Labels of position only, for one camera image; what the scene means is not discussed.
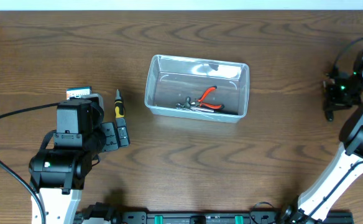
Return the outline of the thin black yellow screwdriver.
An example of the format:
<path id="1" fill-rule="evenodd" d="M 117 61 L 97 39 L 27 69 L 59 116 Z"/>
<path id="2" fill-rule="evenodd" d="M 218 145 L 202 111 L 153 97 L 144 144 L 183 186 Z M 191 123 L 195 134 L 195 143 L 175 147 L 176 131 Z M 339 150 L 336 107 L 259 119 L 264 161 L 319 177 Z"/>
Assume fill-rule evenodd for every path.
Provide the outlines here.
<path id="1" fill-rule="evenodd" d="M 324 115 L 327 121 L 334 121 L 334 112 L 331 110 L 324 110 Z"/>

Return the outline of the small steel claw hammer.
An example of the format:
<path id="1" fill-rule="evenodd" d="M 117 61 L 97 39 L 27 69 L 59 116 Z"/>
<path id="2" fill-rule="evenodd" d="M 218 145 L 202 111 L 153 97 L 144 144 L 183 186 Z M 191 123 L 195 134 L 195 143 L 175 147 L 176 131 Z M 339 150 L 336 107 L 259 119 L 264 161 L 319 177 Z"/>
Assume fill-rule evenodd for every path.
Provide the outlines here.
<path id="1" fill-rule="evenodd" d="M 188 96 L 182 105 L 178 105 L 179 109 L 184 110 L 192 110 L 192 111 L 199 111 L 199 112 L 205 112 L 205 113 L 218 113 L 218 114 L 230 114 L 230 115 L 237 115 L 237 113 L 226 111 L 223 109 L 212 109 L 208 107 L 199 107 L 199 106 L 193 106 L 191 104 L 191 98 Z"/>

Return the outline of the silver ratchet wrench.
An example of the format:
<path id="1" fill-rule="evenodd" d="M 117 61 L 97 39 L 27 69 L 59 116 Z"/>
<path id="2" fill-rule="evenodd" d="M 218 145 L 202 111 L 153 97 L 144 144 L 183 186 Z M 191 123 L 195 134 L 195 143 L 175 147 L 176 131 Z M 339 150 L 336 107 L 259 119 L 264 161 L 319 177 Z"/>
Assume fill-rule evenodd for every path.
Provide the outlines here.
<path id="1" fill-rule="evenodd" d="M 200 107 L 191 107 L 188 105 L 183 105 L 181 103 L 176 104 L 176 109 L 184 110 L 186 112 L 185 117 L 191 119 L 200 119 L 200 120 L 214 120 L 214 117 L 209 115 L 210 113 L 214 113 L 214 110 Z"/>

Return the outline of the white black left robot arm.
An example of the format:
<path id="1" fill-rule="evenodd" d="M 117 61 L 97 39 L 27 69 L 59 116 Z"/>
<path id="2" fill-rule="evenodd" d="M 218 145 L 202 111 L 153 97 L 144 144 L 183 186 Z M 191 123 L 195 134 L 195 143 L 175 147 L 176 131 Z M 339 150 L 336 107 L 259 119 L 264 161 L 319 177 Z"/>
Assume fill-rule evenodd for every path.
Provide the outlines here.
<path id="1" fill-rule="evenodd" d="M 92 99 L 70 99 L 57 106 L 57 128 L 48 133 L 30 160 L 30 184 L 38 202 L 32 203 L 32 223 L 73 223 L 85 177 L 102 152 L 130 144 L 120 98 L 114 122 L 103 122 L 104 111 Z"/>

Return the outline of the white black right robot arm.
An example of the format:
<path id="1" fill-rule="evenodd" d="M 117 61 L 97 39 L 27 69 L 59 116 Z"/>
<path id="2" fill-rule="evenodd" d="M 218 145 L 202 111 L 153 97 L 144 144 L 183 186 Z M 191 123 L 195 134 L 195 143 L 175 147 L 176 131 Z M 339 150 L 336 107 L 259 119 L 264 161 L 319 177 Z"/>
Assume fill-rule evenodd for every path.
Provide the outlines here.
<path id="1" fill-rule="evenodd" d="M 353 223 L 352 213 L 331 207 L 363 174 L 363 50 L 351 75 L 334 66 L 324 83 L 323 111 L 328 121 L 335 111 L 357 109 L 339 133 L 338 151 L 315 183 L 276 216 L 276 223 Z"/>

